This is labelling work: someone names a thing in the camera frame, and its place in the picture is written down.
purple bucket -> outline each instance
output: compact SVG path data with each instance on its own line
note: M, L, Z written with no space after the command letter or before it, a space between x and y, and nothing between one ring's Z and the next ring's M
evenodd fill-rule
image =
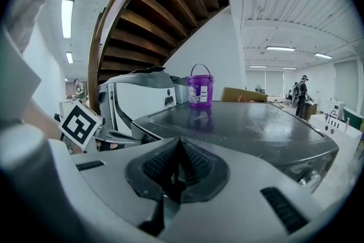
M209 75L195 75L192 72L197 65L204 66ZM188 85L188 100L189 105L202 108L212 105L212 90L214 86L214 76L211 75L210 70L203 64L196 64L191 70L191 76L187 77Z

green chair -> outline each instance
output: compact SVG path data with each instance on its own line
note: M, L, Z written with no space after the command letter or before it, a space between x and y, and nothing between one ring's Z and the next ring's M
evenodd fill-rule
M344 122L346 122L348 118L350 118L350 126L360 130L364 117L344 106Z

dark glossy tabletop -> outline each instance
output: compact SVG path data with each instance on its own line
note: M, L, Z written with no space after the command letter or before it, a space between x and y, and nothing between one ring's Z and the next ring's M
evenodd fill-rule
M214 101L209 109L188 103L138 118L139 128L160 138L190 137L260 157L281 166L337 149L327 136L271 104Z

brown box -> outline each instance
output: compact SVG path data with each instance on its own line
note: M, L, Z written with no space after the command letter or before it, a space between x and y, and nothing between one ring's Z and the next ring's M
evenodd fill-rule
M267 102L268 95L262 94L254 91L239 89L239 88L231 88L224 87L224 91L222 92L221 101L228 102Z

bottle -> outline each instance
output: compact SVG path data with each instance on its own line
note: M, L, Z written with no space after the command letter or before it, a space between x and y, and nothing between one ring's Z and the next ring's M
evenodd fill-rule
M346 131L347 131L347 129L348 129L348 127L349 127L349 124L350 124L350 118L348 118L348 119L346 120L346 126L345 126L345 131L344 131L344 132L346 132Z

